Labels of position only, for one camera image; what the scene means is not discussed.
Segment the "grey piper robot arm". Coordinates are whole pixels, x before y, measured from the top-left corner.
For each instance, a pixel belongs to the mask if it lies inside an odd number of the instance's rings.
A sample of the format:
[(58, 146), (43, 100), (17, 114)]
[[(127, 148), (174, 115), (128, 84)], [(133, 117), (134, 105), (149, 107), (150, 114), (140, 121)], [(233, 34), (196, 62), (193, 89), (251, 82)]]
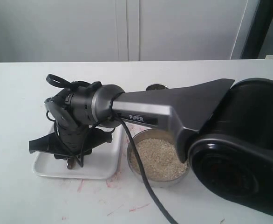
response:
[(167, 131), (178, 159), (214, 194), (273, 216), (273, 80), (218, 79), (195, 86), (125, 92), (100, 82), (68, 82), (45, 100), (54, 131), (29, 142), (29, 152), (83, 165), (112, 141), (103, 128), (138, 124)]

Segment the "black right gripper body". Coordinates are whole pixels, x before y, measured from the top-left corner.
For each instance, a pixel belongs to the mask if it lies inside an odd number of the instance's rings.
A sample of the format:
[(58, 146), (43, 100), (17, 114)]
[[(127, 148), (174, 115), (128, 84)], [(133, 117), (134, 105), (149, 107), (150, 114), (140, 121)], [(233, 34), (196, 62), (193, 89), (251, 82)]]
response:
[(29, 153), (53, 154), (56, 159), (90, 155), (94, 148), (112, 142), (112, 132), (97, 127), (82, 125), (76, 130), (68, 130), (58, 123), (54, 131), (41, 138), (29, 141)]

